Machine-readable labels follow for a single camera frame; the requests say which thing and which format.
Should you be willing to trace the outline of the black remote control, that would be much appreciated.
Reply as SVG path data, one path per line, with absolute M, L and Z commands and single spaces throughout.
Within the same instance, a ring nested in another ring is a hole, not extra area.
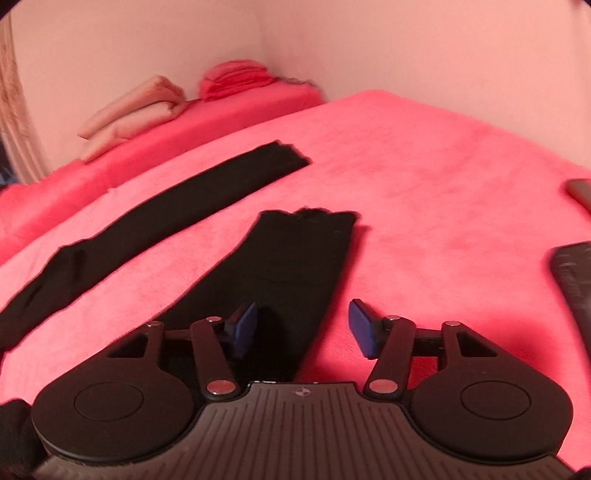
M 590 243 L 581 242 L 554 249 L 549 267 L 584 345 L 590 348 Z

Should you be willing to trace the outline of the red folded blanket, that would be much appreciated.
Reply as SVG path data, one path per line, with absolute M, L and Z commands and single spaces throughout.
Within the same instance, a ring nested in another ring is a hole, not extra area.
M 215 65 L 204 73 L 198 83 L 198 98 L 214 101 L 239 94 L 250 89 L 276 83 L 262 63 L 253 60 L 231 60 Z

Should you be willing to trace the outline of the red far bed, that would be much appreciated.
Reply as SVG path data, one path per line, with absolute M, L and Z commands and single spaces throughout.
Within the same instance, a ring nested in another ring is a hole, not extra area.
M 31 185 L 1 192 L 1 261 L 6 262 L 108 190 L 208 142 L 325 103 L 309 83 L 276 82 L 214 101 L 194 101 L 174 120 L 90 163 L 75 160 Z

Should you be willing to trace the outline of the dark object at edge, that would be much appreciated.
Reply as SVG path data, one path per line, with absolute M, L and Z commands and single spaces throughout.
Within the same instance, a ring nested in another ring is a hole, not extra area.
M 565 184 L 569 197 L 591 213 L 591 183 L 589 179 L 571 179 Z

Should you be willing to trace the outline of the pink near bed blanket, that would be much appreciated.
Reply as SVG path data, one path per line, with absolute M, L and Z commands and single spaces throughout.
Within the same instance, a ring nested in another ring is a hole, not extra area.
M 590 462 L 590 366 L 548 270 L 549 251 L 586 241 L 589 217 L 562 192 L 585 170 L 444 110 L 384 91 L 297 112 L 202 145 L 108 191 L 1 268 L 9 300 L 61 246 L 215 164 L 279 140 L 307 168 L 169 238 L 123 266 L 8 354 L 3 400 L 51 380 L 137 327 L 235 249 L 261 211 L 360 214 L 360 234 L 301 381 L 363 382 L 370 362 L 348 327 L 360 298 L 423 328 L 460 321 L 559 383 L 574 405 L 561 457 Z

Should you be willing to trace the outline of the beige folded quilt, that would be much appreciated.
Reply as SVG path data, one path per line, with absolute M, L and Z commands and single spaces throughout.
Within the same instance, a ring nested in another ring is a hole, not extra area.
M 184 90 L 156 75 L 95 112 L 79 127 L 78 158 L 91 162 L 114 147 L 174 120 L 187 106 Z

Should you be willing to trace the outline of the black pants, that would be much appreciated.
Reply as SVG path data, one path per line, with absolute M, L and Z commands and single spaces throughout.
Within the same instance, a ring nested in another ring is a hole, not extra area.
M 2 309 L 2 351 L 11 351 L 49 317 L 155 245 L 307 165 L 290 145 L 261 145 L 164 190 L 95 236 L 59 248 Z M 339 286 L 356 219 L 349 211 L 263 211 L 235 251 L 141 325 L 160 321 L 168 330 L 185 330 L 197 320 L 226 319 L 243 304 L 256 304 L 256 330 L 232 366 L 242 392 L 205 404 L 169 448 L 124 464 L 69 461 L 43 446 L 32 424 L 34 401 L 14 399 L 1 407 L 2 477 L 28 479 L 53 471 L 90 479 L 174 474 L 197 454 L 208 428 L 235 431 L 246 416 L 269 415 L 254 396 L 293 382 Z

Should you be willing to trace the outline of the beige patterned curtain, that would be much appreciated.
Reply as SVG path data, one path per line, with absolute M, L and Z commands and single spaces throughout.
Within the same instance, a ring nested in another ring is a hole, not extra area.
M 11 15 L 1 20 L 1 139 L 16 176 L 24 184 L 46 178 L 46 156 L 32 122 L 21 83 Z

